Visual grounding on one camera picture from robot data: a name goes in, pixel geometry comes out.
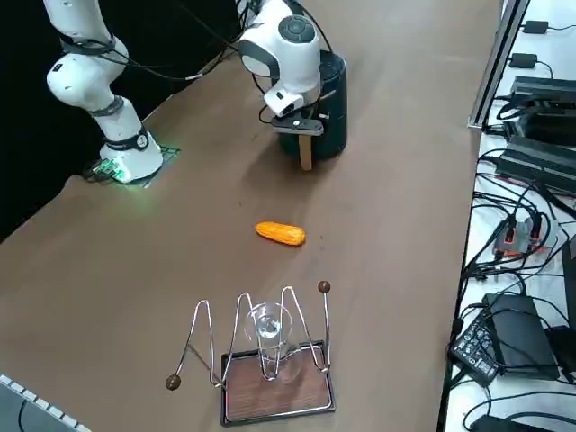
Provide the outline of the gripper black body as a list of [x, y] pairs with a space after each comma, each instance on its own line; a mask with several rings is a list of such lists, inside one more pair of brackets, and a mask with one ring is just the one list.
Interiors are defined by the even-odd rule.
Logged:
[[321, 136], [324, 132], [323, 123], [314, 108], [290, 112], [283, 117], [275, 116], [271, 119], [271, 126], [283, 134]]

